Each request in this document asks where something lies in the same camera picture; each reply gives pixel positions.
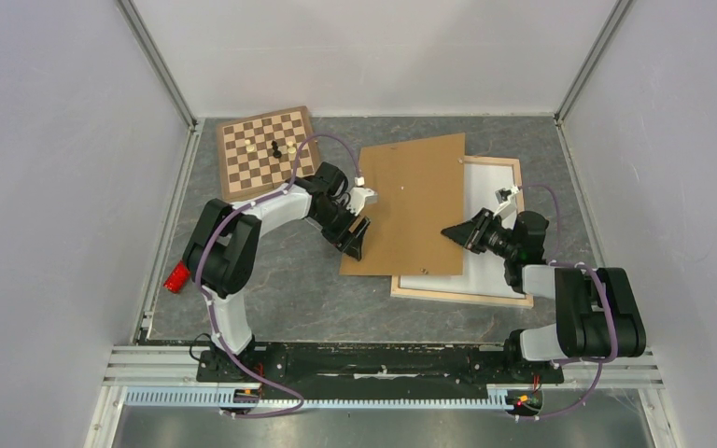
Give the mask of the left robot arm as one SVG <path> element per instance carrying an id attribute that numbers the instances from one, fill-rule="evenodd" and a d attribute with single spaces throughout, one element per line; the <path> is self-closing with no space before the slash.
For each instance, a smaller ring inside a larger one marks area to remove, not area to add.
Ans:
<path id="1" fill-rule="evenodd" d="M 182 261 L 203 293 L 211 321 L 211 339 L 220 369 L 234 381 L 249 378 L 256 367 L 246 348 L 254 335 L 247 323 L 243 289 L 254 270 L 260 239 L 289 222 L 311 219 L 339 252 L 362 259 L 371 221 L 362 216 L 377 193 L 362 178 L 349 188 L 345 174 L 330 163 L 313 175 L 292 177 L 281 187 L 253 200 L 209 201 L 188 241 Z"/>

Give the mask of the brown cardboard backing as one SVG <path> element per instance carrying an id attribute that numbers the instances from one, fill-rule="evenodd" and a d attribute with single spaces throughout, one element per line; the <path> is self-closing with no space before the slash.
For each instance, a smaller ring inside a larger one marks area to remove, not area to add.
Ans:
<path id="1" fill-rule="evenodd" d="M 466 134 L 363 147 L 359 162 L 378 195 L 362 259 L 342 259 L 339 274 L 460 275 L 463 249 L 441 230 L 464 221 Z"/>

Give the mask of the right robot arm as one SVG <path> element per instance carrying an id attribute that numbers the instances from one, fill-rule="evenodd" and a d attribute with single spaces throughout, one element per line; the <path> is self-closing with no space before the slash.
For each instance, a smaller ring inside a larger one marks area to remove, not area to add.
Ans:
<path id="1" fill-rule="evenodd" d="M 547 261 L 548 227 L 544 216 L 524 211 L 506 228 L 500 217 L 483 208 L 441 231 L 474 254 L 490 252 L 502 258 L 503 278 L 513 291 L 555 304 L 554 323 L 515 330 L 507 338 L 501 357 L 504 373 L 525 381 L 544 362 L 605 363 L 642 356 L 646 329 L 626 271 Z"/>

